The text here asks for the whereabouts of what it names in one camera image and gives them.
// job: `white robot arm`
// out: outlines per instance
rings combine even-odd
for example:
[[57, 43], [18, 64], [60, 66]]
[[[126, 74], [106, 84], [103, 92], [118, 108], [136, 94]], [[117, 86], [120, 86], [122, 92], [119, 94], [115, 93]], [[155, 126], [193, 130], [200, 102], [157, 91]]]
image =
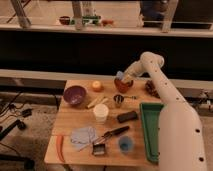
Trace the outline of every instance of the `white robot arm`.
[[126, 69], [122, 82], [147, 72], [164, 104], [158, 123], [160, 171], [207, 171], [200, 118], [163, 74], [163, 64], [162, 56], [144, 52]]

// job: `brown object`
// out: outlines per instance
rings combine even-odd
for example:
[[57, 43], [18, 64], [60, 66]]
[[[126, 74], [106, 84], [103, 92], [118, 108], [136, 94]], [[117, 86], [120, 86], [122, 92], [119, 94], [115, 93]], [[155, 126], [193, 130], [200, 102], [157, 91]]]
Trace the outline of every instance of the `brown object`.
[[[113, 85], [114, 80], [100, 81], [105, 87], [103, 93], [107, 97], [111, 97], [107, 102], [107, 106], [110, 109], [107, 121], [102, 125], [97, 124], [95, 117], [92, 114], [92, 109], [86, 109], [85, 106], [73, 108], [62, 99], [58, 114], [56, 115], [49, 145], [47, 147], [45, 162], [49, 164], [62, 163], [57, 156], [56, 138], [57, 135], [63, 135], [63, 156], [65, 158], [65, 163], [63, 164], [141, 166], [147, 170], [157, 170], [158, 166], [150, 163], [146, 159], [141, 119], [135, 120], [134, 122], [128, 122], [130, 129], [125, 132], [125, 135], [131, 137], [134, 141], [134, 149], [127, 155], [121, 153], [118, 147], [117, 137], [112, 137], [107, 141], [107, 155], [101, 157], [95, 157], [91, 154], [91, 145], [81, 151], [76, 151], [75, 147], [72, 146], [70, 142], [70, 134], [76, 128], [90, 125], [96, 129], [98, 136], [101, 136], [112, 128], [119, 128], [122, 126], [116, 119], [119, 113], [125, 113], [132, 110], [140, 113], [139, 104], [141, 102], [160, 102], [160, 99], [146, 93], [144, 81], [134, 80], [134, 87], [132, 87], [126, 95], [131, 96], [132, 94], [138, 94], [140, 95], [139, 98], [136, 100], [127, 98], [125, 99], [125, 104], [123, 104], [121, 108], [116, 108], [113, 100], [113, 96], [117, 93], [116, 88]], [[69, 80], [66, 83], [65, 89], [73, 85], [81, 85], [85, 87], [88, 94], [85, 101], [89, 102], [91, 99], [97, 97], [97, 93], [91, 90], [92, 82], [93, 80]]]
[[63, 141], [64, 141], [63, 135], [57, 135], [57, 138], [56, 138], [57, 154], [58, 154], [58, 158], [61, 160], [61, 162], [64, 163], [65, 161], [64, 161], [63, 154], [62, 154]]
[[158, 92], [155, 89], [155, 85], [151, 80], [148, 80], [145, 84], [146, 91], [151, 95], [159, 98]]
[[101, 92], [103, 90], [103, 85], [100, 81], [94, 81], [92, 83], [92, 89], [96, 92]]
[[70, 24], [70, 17], [69, 16], [62, 16], [59, 18], [59, 21], [62, 25], [69, 25]]
[[123, 83], [119, 78], [115, 78], [114, 84], [120, 93], [126, 93], [133, 86], [133, 80], [128, 83]]

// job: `white cup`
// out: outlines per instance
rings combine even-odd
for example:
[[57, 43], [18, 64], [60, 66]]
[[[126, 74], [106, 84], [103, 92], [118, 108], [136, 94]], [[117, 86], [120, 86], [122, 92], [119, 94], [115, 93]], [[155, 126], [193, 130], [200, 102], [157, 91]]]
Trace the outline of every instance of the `white cup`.
[[95, 119], [98, 123], [103, 124], [107, 120], [109, 108], [105, 104], [97, 104], [93, 108]]

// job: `orange object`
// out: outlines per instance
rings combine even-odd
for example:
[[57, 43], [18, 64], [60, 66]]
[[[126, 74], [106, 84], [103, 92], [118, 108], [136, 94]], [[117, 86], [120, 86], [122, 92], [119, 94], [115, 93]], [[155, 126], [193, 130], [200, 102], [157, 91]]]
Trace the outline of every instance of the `orange object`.
[[62, 154], [62, 145], [63, 145], [64, 137], [63, 135], [57, 135], [56, 138], [56, 149], [57, 149], [57, 154], [58, 158], [60, 159], [61, 162], [65, 162], [63, 154]]
[[103, 26], [106, 26], [107, 24], [113, 25], [114, 21], [113, 20], [102, 20]]
[[102, 83], [100, 81], [94, 81], [92, 83], [92, 89], [93, 91], [96, 91], [96, 92], [102, 91], [103, 90]]
[[120, 93], [126, 93], [133, 86], [133, 81], [123, 83], [119, 78], [115, 78], [114, 83]]

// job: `black chair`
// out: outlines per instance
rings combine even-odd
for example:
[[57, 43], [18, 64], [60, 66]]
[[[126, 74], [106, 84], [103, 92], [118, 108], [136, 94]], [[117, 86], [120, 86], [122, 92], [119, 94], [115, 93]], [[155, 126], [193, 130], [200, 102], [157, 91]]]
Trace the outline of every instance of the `black chair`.
[[[14, 121], [11, 125], [9, 125], [3, 131], [1, 131], [2, 130], [2, 127], [1, 127], [1, 129], [0, 129], [0, 141], [16, 126], [20, 130], [25, 129], [25, 127], [26, 127], [24, 122], [20, 121], [19, 119]], [[0, 160], [24, 162], [24, 169], [26, 169], [26, 170], [34, 169], [34, 165], [35, 165], [35, 162], [28, 157], [0, 154]]]

